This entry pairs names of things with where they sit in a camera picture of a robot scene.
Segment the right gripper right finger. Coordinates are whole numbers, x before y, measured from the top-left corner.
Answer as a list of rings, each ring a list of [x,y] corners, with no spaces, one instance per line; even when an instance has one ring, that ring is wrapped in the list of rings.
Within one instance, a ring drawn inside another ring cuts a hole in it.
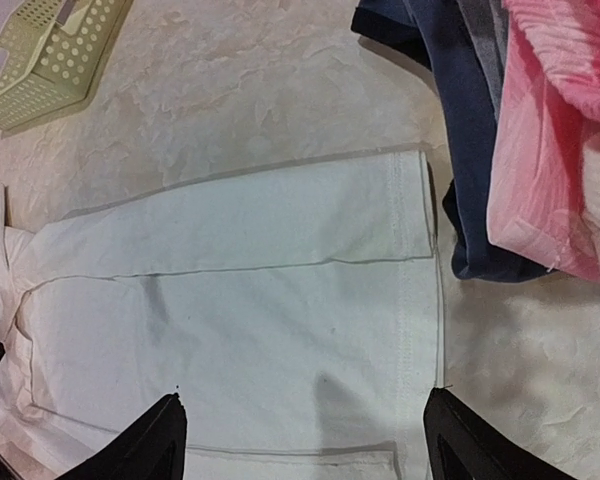
[[[511,442],[445,388],[431,390],[423,422],[434,480],[573,480]]]

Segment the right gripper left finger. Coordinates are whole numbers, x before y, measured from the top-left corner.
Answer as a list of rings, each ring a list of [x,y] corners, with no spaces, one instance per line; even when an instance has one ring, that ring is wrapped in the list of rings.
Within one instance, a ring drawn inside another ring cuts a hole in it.
[[[96,455],[59,480],[181,480],[187,417],[178,394],[158,400]]]

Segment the white cloth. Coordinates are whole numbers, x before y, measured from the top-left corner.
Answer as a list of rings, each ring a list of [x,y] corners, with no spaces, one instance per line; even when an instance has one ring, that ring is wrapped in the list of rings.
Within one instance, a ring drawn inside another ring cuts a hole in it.
[[[418,151],[164,190],[35,233],[0,187],[0,452],[49,479],[157,399],[189,479],[426,479],[440,285]]]

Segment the pink patterned shorts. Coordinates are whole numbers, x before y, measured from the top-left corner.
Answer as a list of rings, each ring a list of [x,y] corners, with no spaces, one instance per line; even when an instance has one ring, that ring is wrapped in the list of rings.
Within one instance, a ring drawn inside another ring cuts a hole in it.
[[[505,7],[489,240],[600,282],[600,1]]]

